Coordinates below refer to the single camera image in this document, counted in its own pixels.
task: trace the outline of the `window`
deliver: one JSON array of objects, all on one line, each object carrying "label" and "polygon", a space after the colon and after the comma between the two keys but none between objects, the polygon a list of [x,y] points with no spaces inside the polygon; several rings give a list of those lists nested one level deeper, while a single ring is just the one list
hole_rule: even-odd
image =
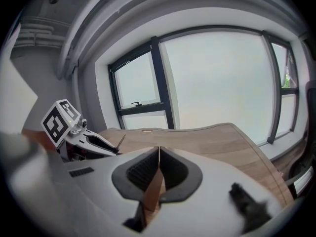
[{"label": "window", "polygon": [[122,129],[174,129],[157,39],[109,65],[109,73]]},{"label": "window", "polygon": [[137,102],[141,105],[160,102],[150,52],[121,67],[115,72],[115,79],[122,109],[134,107]]},{"label": "window", "polygon": [[296,96],[294,94],[282,96],[280,121],[276,132],[277,136],[291,129],[294,118],[295,101]]},{"label": "window", "polygon": [[295,127],[298,112],[298,83],[295,61],[290,45],[271,37],[272,48],[280,73],[279,122],[271,134],[281,136]]},{"label": "window", "polygon": [[297,88],[294,59],[291,52],[289,49],[275,43],[272,43],[272,47],[276,54],[276,60],[280,72],[281,87]]},{"label": "window", "polygon": [[177,129],[232,122],[254,142],[266,141],[273,79],[260,36],[200,33],[163,42],[161,49]]},{"label": "window", "polygon": [[163,128],[168,129],[165,111],[123,116],[126,129]]},{"label": "window", "polygon": [[231,122],[257,144],[295,127],[298,80],[289,43],[241,27],[179,30],[109,65],[122,129]]}]

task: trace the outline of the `black slot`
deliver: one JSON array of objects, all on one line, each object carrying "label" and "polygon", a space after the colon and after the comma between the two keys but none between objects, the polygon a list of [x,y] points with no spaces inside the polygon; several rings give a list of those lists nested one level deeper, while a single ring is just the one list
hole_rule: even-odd
[{"label": "black slot", "polygon": [[158,170],[158,147],[116,167],[112,182],[123,198],[142,202],[144,191]]},{"label": "black slot", "polygon": [[82,175],[91,173],[93,171],[94,171],[93,168],[87,167],[87,168],[69,171],[69,174],[71,175],[71,177],[77,177],[77,176],[82,176]]},{"label": "black slot", "polygon": [[104,141],[102,141],[101,139],[99,139],[96,136],[88,135],[86,137],[86,139],[87,139],[88,143],[90,143],[98,148],[106,149],[108,151],[113,151],[113,149],[114,149],[110,145],[106,144]]}]

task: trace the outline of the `white wall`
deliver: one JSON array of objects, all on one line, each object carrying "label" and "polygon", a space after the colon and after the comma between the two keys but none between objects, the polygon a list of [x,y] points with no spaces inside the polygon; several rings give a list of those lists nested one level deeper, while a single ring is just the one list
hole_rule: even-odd
[{"label": "white wall", "polygon": [[302,42],[302,47],[304,50],[305,57],[307,59],[307,66],[309,68],[312,68],[309,69],[310,80],[316,80],[316,61],[312,58],[312,54],[304,42]]},{"label": "white wall", "polygon": [[12,51],[11,60],[17,71],[38,96],[24,129],[43,131],[40,121],[55,101],[67,98],[73,102],[71,81],[56,77],[58,57],[58,50],[45,47],[21,47]]},{"label": "white wall", "polygon": [[100,94],[98,94],[97,84],[95,83],[96,80],[98,80],[98,78],[105,80],[105,84],[106,80],[109,80],[109,77],[100,76],[99,72],[99,70],[95,69],[95,65],[90,63],[82,75],[79,75],[81,108],[87,119],[87,127],[97,133],[107,129],[107,127],[112,127],[111,120],[103,116],[101,103],[104,104],[104,113],[106,113],[108,106],[114,108],[112,103],[107,103],[108,89],[101,89],[102,81],[99,82],[101,88]]},{"label": "white wall", "polygon": [[104,22],[106,17],[105,10],[113,13],[109,8],[104,8],[99,17],[91,21],[89,32],[95,33],[95,36],[90,40],[87,36],[81,36],[82,42],[90,41],[80,56],[82,69],[85,60],[97,60],[110,46],[136,29],[142,29],[132,35],[132,40],[136,42],[126,42],[121,52],[133,49],[151,38],[153,33],[160,36],[202,25],[222,24],[266,30],[284,40],[293,40],[306,29],[303,23],[293,29],[293,22],[289,23],[283,12],[262,0],[147,0],[125,14],[119,11],[122,15],[115,22],[100,26],[98,23]]},{"label": "white wall", "polygon": [[104,67],[103,64],[96,63],[95,74],[99,103],[107,127],[114,127],[120,129],[110,88],[108,67]]},{"label": "white wall", "polygon": [[20,26],[17,27],[0,54],[0,131],[20,133],[37,100],[36,94],[19,75],[10,60]]}]

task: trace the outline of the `wooden desk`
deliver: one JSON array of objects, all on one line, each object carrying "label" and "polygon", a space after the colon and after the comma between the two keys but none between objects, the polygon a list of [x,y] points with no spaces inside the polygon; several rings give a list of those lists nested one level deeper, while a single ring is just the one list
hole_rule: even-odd
[{"label": "wooden desk", "polygon": [[146,147],[165,146],[221,160],[270,190],[283,207],[293,202],[288,187],[274,165],[234,124],[223,123],[191,130],[147,130],[151,132],[110,128],[100,135],[117,145],[126,134],[119,150],[123,154]]}]

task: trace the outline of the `vent grille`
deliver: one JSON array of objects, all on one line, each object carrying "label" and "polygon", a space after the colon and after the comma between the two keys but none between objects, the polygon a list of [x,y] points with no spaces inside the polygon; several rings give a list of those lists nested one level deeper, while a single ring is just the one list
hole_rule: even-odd
[{"label": "vent grille", "polygon": [[94,171],[93,168],[87,167],[87,168],[69,171],[69,174],[71,175],[71,177],[77,177],[77,176],[82,176],[82,175],[91,173],[93,171]]}]

